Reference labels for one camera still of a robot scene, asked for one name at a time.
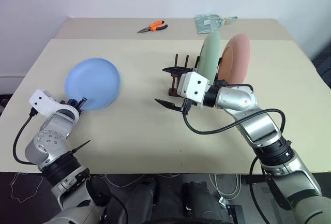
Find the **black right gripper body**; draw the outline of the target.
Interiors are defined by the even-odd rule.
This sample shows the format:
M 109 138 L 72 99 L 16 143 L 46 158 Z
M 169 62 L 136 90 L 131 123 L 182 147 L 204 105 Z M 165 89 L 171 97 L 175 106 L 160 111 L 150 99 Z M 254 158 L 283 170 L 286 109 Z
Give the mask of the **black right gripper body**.
M 181 108 L 182 115 L 187 115 L 192 105 L 193 101 L 191 99 L 185 98 Z

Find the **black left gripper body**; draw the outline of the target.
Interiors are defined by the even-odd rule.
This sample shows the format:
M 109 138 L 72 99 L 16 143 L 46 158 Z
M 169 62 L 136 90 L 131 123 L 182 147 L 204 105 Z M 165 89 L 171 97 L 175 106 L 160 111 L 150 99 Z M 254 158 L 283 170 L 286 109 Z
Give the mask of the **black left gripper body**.
M 67 102 L 64 101 L 64 100 L 61 100 L 61 101 L 60 101 L 60 104 L 66 104 L 66 105 L 72 106 L 72 107 L 74 107 L 79 113 L 81 113 L 81 112 L 82 112 L 82 110 L 80 109 L 81 107 L 77 107 L 77 103 L 78 103 L 78 101 L 76 101 L 75 99 L 69 99 Z

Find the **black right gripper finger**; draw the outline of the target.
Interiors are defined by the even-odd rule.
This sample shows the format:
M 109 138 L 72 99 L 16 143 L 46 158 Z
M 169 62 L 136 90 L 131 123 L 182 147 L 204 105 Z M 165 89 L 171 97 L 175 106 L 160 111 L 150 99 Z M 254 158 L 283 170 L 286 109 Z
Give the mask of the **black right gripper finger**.
M 186 74 L 188 72 L 192 72 L 192 68 L 187 68 L 187 67 L 180 67 L 180 66 L 174 66 L 174 67 L 167 67 L 162 69 L 164 72 L 168 72 L 173 75 L 181 76 L 182 74 Z
M 174 103 L 171 103 L 171 102 L 168 102 L 168 101 L 165 101 L 165 100 L 161 100 L 161 99 L 155 99 L 155 101 L 157 103 L 161 104 L 162 106 L 164 106 L 167 109 L 178 111 L 178 112 L 182 111 L 182 108 L 176 106 Z

